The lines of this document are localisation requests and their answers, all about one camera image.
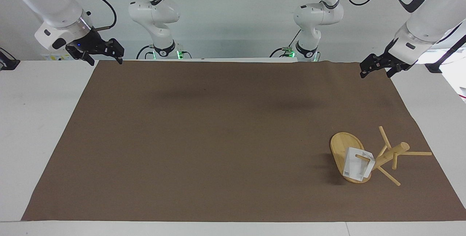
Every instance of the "wooden mug tree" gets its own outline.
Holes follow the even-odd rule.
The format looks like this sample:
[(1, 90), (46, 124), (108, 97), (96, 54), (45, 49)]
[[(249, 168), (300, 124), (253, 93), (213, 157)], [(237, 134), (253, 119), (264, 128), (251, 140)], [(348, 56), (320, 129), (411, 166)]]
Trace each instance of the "wooden mug tree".
[[(391, 169), (396, 170), (398, 166), (398, 156), (401, 155), (411, 155), (411, 156), (431, 156), (431, 152), (409, 152), (409, 145), (406, 142), (401, 142), (400, 144), (396, 145), (395, 147), (392, 147), (390, 145), (390, 142), (388, 141), (387, 135), (385, 134), (385, 131), (383, 130), (383, 127), (379, 127), (380, 134), (382, 135), (383, 141), (385, 142), (385, 145), (383, 146), (382, 150), (376, 157), (376, 163), (374, 167), (372, 168), (372, 171), (374, 170), (379, 170), (382, 172), (387, 178), (389, 178), (393, 183), (395, 183), (397, 186), (400, 186), (401, 183), (398, 182), (393, 176), (391, 176), (386, 170), (382, 168), (382, 165), (385, 163), (388, 163), (389, 161), (392, 160), (392, 165)], [(340, 171), (340, 174), (343, 174), (343, 169), (345, 165), (345, 156), (346, 156), (346, 149), (349, 147), (357, 148), (364, 150), (363, 144), (361, 141), (359, 141), (358, 138), (356, 138), (354, 135), (351, 135), (350, 133), (336, 133), (330, 142), (331, 150), (333, 153), (333, 158), (335, 159), (336, 166), (338, 167), (338, 170)], [(356, 155), (357, 158), (360, 158), (361, 160), (369, 162), (370, 159), (366, 158), (361, 155)], [(363, 181), (357, 181), (352, 178), (344, 177), (347, 181), (352, 182), (352, 183), (365, 183), (367, 182), (371, 176), (368, 178), (364, 178)]]

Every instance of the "brown mat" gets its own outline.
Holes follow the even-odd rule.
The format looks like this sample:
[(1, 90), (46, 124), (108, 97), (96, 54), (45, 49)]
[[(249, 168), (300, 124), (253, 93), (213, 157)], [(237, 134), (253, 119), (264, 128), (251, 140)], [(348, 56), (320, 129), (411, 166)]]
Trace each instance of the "brown mat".
[(357, 63), (101, 61), (22, 220), (466, 220), (434, 157), (388, 164), (400, 187), (341, 177), (332, 135), (378, 153), (379, 125), (430, 151), (391, 80)]

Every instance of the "wooden stand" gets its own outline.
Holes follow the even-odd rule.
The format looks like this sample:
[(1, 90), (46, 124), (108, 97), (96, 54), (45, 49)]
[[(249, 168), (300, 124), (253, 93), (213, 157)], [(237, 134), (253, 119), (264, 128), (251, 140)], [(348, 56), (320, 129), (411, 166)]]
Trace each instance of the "wooden stand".
[[(401, 142), (400, 144), (396, 145), (395, 147), (391, 147), (390, 142), (388, 141), (387, 135), (385, 134), (385, 131), (383, 130), (383, 127), (379, 127), (380, 134), (382, 135), (383, 141), (385, 142), (385, 145), (383, 146), (382, 150), (376, 157), (376, 163), (374, 167), (372, 168), (372, 171), (375, 169), (379, 170), (382, 172), (387, 178), (389, 178), (393, 183), (395, 183), (397, 186), (400, 186), (401, 183), (399, 183), (393, 176), (391, 176), (386, 170), (382, 168), (382, 165), (393, 160), (391, 169), (396, 170), (398, 166), (398, 156), (400, 155), (414, 155), (414, 156), (432, 156), (432, 153), (430, 152), (408, 152), (409, 150), (409, 145), (406, 142)], [(336, 166), (338, 168), (338, 171), (340, 171), (341, 174), (343, 174), (343, 169), (345, 165), (345, 156), (346, 156), (346, 149), (349, 147), (357, 148), (364, 150), (363, 144), (361, 141), (356, 138), (354, 135), (351, 135), (350, 133), (336, 133), (333, 135), (331, 141), (330, 141), (330, 148), (332, 150), (333, 158), (335, 159)], [(364, 156), (356, 155), (357, 158), (360, 158), (364, 161), (370, 161), (368, 158), (365, 158)], [(367, 182), (370, 178), (371, 175), (369, 175), (368, 178), (364, 178), (363, 181), (357, 181), (352, 178), (348, 178), (343, 176), (347, 181), (352, 182), (352, 183), (365, 183)]]

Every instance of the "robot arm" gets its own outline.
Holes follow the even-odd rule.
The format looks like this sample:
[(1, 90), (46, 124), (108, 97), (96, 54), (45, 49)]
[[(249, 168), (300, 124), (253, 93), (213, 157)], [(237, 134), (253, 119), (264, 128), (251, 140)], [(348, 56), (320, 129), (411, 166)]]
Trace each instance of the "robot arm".
[(47, 50), (65, 49), (75, 59), (94, 65), (93, 54), (114, 57), (120, 64), (124, 49), (117, 40), (104, 41), (76, 0), (23, 0), (44, 23), (35, 38)]
[(408, 70), (418, 58), (441, 40), (448, 30), (466, 17), (466, 0), (399, 0), (411, 17), (396, 32), (380, 56), (369, 55), (361, 63), (361, 78), (370, 72), (390, 68), (391, 77)]
[(301, 28), (301, 38), (296, 43), (296, 50), (305, 58), (312, 58), (316, 52), (321, 33), (318, 25), (331, 25), (343, 18), (340, 0), (321, 0), (319, 3), (306, 4), (295, 10), (295, 22)]
[(131, 19), (142, 25), (153, 40), (153, 47), (161, 57), (175, 50), (170, 29), (166, 24), (179, 20), (178, 6), (172, 0), (137, 0), (128, 8)]

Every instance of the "wooden base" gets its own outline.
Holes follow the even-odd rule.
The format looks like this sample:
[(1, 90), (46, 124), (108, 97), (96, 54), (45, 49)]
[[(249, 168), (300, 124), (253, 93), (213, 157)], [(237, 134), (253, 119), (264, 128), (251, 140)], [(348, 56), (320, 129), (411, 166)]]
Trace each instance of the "wooden base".
[[(333, 158), (335, 159), (338, 171), (341, 175), (343, 175), (346, 149), (348, 147), (364, 150), (364, 146), (361, 141), (350, 133), (336, 133), (333, 135), (330, 141), (330, 148), (332, 150)], [(370, 174), (367, 178), (364, 178), (363, 181), (357, 181), (353, 178), (348, 178), (345, 176), (343, 176), (343, 178), (352, 183), (365, 183), (371, 178), (371, 176), (372, 174)]]

